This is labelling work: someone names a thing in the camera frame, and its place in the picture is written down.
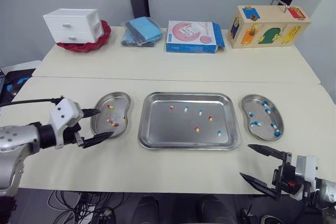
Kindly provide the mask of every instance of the robotic arm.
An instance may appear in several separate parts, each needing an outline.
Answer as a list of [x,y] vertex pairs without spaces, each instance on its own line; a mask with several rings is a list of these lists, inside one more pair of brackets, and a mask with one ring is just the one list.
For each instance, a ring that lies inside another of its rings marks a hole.
[[317,178],[316,158],[313,156],[298,156],[296,167],[291,165],[292,154],[281,152],[266,145],[249,144],[250,148],[265,156],[282,160],[282,165],[274,170],[272,184],[267,184],[249,175],[240,175],[253,188],[279,199],[281,191],[289,193],[296,200],[303,200],[307,205],[324,210],[336,206],[336,183]]
[[40,149],[54,146],[59,149],[66,144],[77,143],[87,148],[109,138],[113,132],[105,132],[84,140],[78,133],[78,122],[100,113],[95,109],[81,109],[78,103],[66,98],[56,100],[56,107],[50,115],[49,124],[39,122],[25,126],[0,127],[0,196],[14,196],[17,193],[24,160],[38,153]]

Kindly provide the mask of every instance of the red basket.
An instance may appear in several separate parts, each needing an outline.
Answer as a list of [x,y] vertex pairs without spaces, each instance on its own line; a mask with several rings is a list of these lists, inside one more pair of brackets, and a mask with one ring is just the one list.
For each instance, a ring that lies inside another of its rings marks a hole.
[[96,43],[85,43],[85,44],[70,44],[70,43],[57,43],[59,47],[73,51],[73,52],[89,52],[100,48],[109,39],[111,33],[111,27],[107,24],[105,20],[101,20],[103,26],[104,34],[99,37]]

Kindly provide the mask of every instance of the pill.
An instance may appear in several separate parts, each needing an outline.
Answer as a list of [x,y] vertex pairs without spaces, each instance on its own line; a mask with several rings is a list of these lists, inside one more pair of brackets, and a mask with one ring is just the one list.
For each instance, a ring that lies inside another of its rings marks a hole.
[[274,133],[274,136],[280,136],[281,132],[279,130],[276,130],[276,132]]

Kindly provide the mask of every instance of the wooden lock box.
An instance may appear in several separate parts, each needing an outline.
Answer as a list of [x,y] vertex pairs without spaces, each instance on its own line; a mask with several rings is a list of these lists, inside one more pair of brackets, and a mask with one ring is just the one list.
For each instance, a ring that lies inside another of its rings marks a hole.
[[237,7],[228,31],[233,48],[290,46],[311,23],[301,7],[272,3]]

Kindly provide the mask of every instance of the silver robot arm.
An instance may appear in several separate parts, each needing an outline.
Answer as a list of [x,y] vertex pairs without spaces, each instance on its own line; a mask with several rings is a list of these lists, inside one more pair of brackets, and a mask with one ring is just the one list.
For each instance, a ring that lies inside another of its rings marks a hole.
[[78,133],[81,129],[78,122],[97,113],[100,111],[82,110],[78,103],[63,98],[51,112],[47,125],[0,127],[0,196],[16,195],[25,158],[38,153],[41,148],[54,146],[59,149],[72,143],[86,148],[109,138],[113,132],[101,133],[88,140]]

